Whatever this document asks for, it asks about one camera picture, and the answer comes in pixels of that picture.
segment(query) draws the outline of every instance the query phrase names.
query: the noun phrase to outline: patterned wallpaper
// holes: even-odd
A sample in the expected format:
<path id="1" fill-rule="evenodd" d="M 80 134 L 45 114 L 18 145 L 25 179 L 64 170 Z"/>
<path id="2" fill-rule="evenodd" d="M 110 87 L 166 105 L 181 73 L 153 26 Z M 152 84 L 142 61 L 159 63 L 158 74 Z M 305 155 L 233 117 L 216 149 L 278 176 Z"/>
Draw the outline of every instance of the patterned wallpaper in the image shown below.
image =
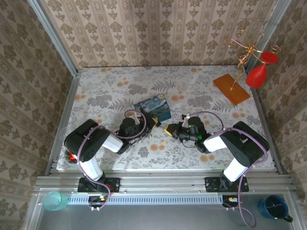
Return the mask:
<path id="1" fill-rule="evenodd" d="M 22 225 L 71 75 L 26 1 L 0 0 L 0 230 Z"/>
<path id="2" fill-rule="evenodd" d="M 292 0 L 269 45 L 282 47 L 260 90 L 281 163 L 307 211 L 307 1 Z"/>
<path id="3" fill-rule="evenodd" d="M 78 68 L 234 65 L 277 0 L 41 0 Z"/>

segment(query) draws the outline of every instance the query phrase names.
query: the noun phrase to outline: blue box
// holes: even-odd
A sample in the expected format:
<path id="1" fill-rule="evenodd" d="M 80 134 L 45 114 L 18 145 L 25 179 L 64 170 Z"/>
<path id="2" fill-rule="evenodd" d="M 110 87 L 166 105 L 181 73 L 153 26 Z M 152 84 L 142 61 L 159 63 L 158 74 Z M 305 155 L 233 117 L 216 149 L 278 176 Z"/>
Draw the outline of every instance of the blue box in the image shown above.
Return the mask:
<path id="1" fill-rule="evenodd" d="M 134 108 L 136 110 L 140 110 L 142 108 L 143 111 L 150 117 L 157 117 L 159 122 L 166 121 L 171 118 L 169 106 L 163 94 L 159 94 L 142 102 L 136 103 Z"/>

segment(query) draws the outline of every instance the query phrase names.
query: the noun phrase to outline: gray leaf pattern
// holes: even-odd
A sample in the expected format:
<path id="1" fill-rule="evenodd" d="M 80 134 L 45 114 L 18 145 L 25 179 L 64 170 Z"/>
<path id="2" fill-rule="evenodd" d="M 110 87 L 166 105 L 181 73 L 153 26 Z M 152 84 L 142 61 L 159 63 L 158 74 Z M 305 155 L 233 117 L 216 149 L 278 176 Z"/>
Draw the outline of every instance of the gray leaf pattern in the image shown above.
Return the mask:
<path id="1" fill-rule="evenodd" d="M 182 114 L 209 110 L 221 117 L 225 127 L 231 127 L 242 120 L 262 133 L 260 120 L 255 116 L 257 109 L 252 97 L 244 102 L 244 105 L 233 107 L 223 94 L 213 87 L 213 80 L 227 73 L 235 76 L 236 66 L 85 69 L 81 74 L 81 84 L 77 89 L 67 129 L 72 131 L 87 119 L 93 119 L 116 131 L 124 119 L 126 110 L 133 109 L 137 102 L 163 94 L 172 117 L 121 155 L 101 148 L 96 155 L 100 167 L 103 169 L 223 169 L 233 159 L 228 150 L 221 149 L 203 155 L 196 149 L 185 148 L 178 140 L 164 132 L 163 128 L 168 124 L 178 123 Z M 251 94 L 244 80 L 243 76 L 239 84 Z M 208 132 L 218 131 L 221 128 L 218 119 L 212 115 L 201 114 L 200 118 Z M 3 129 L 10 130 L 9 135 L 12 135 L 13 129 L 7 127 L 7 124 L 4 127 Z M 57 168 L 75 169 L 76 165 L 68 164 L 64 154 L 65 148 L 62 148 Z M 257 167 L 274 168 L 272 158 Z M 23 171 L 23 169 L 17 171 L 15 175 L 19 175 L 19 178 L 27 176 L 22 174 Z"/>

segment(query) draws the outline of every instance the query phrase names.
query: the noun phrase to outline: wooden block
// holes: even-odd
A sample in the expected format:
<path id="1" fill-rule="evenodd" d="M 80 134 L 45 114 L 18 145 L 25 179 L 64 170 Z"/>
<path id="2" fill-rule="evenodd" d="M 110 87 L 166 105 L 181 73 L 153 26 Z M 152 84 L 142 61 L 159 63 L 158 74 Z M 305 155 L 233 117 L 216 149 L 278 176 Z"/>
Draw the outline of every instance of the wooden block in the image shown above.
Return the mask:
<path id="1" fill-rule="evenodd" d="M 215 79 L 213 83 L 227 97 L 231 104 L 236 106 L 250 98 L 250 95 L 237 82 L 232 90 L 230 90 L 234 81 L 235 80 L 229 74 L 226 74 Z"/>

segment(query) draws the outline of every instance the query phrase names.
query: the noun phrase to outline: teal cup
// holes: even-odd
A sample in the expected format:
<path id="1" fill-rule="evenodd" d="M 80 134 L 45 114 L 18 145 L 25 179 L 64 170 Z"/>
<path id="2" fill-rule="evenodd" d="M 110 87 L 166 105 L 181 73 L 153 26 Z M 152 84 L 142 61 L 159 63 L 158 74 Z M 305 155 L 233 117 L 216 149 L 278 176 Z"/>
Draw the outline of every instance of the teal cup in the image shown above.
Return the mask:
<path id="1" fill-rule="evenodd" d="M 66 208 L 68 205 L 68 197 L 53 191 L 48 193 L 43 201 L 44 209 L 48 211 L 58 211 Z"/>

